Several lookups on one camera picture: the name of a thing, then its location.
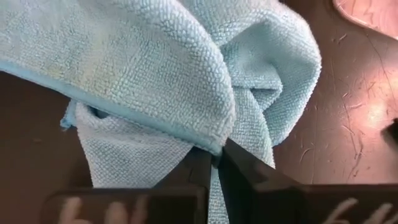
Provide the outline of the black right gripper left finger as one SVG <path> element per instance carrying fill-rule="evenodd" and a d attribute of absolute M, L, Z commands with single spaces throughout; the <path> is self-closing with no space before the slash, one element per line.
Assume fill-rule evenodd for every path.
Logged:
<path fill-rule="evenodd" d="M 211 154 L 193 147 L 155 186 L 72 189 L 52 194 L 43 224 L 202 224 L 207 222 Z"/>

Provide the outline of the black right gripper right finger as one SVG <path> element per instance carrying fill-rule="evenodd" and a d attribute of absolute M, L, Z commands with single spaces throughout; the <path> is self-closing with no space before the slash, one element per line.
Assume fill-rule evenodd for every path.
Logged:
<path fill-rule="evenodd" d="M 396 184 L 301 184 L 230 139 L 218 173 L 230 223 L 397 223 Z"/>

